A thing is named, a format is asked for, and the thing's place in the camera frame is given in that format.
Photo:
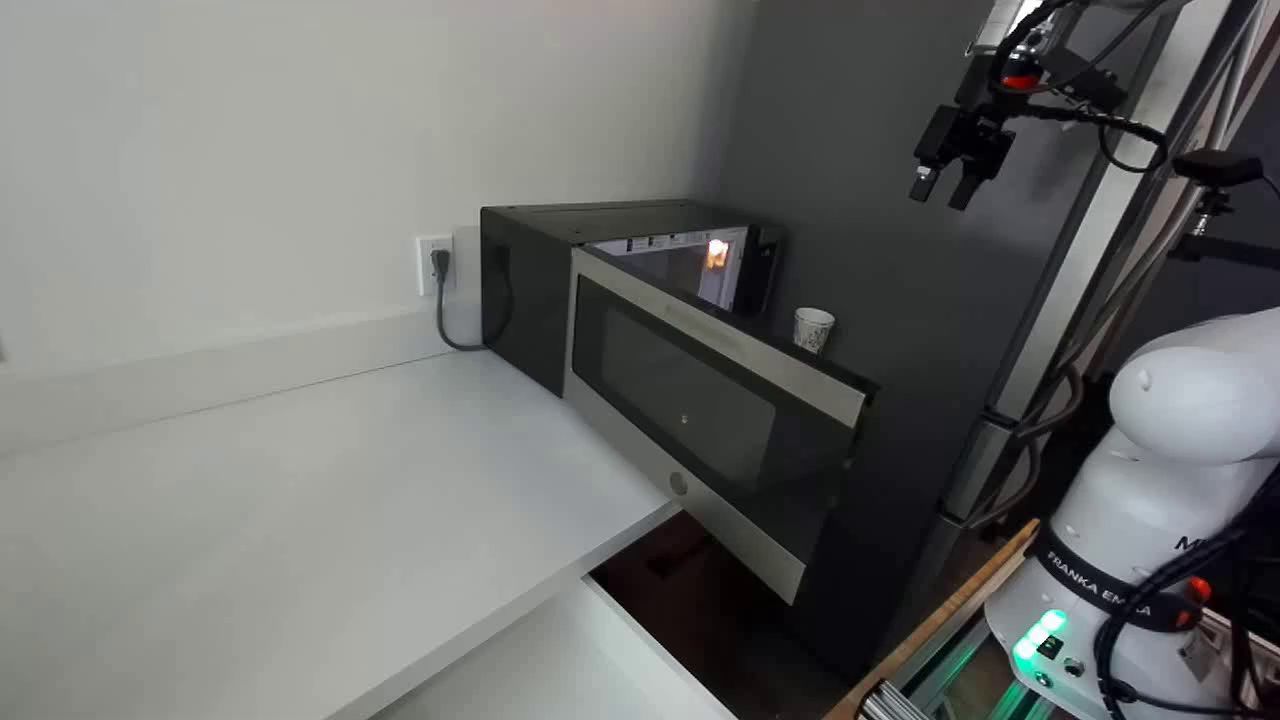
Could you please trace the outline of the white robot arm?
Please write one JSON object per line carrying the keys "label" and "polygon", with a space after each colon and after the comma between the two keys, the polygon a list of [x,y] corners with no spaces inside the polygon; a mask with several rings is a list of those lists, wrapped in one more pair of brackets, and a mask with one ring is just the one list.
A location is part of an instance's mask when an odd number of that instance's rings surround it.
{"label": "white robot arm", "polygon": [[984,598],[1014,678],[1077,720],[1253,714],[1188,655],[1195,571],[1239,544],[1280,465],[1280,313],[1239,313],[1140,345],[1110,382],[1113,422]]}

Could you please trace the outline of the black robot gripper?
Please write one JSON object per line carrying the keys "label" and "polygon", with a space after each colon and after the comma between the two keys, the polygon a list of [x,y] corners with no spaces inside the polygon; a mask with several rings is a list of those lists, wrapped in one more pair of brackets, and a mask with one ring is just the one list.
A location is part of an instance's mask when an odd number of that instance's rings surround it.
{"label": "black robot gripper", "polygon": [[1039,59],[974,55],[955,94],[934,111],[923,137],[917,139],[908,199],[923,205],[942,173],[962,159],[966,173],[947,194],[947,207],[966,210],[984,175],[999,173],[1014,147],[1006,118],[1039,93],[1039,78]]}

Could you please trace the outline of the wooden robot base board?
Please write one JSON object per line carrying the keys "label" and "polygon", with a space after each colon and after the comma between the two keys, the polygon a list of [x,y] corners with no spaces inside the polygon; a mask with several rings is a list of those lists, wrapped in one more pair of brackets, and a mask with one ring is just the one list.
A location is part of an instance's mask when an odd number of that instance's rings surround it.
{"label": "wooden robot base board", "polygon": [[992,551],[962,589],[951,589],[892,652],[884,652],[823,720],[860,720],[865,698],[919,655],[937,655],[947,637],[974,618],[984,598],[1020,569],[1039,523],[1028,519],[999,551]]}

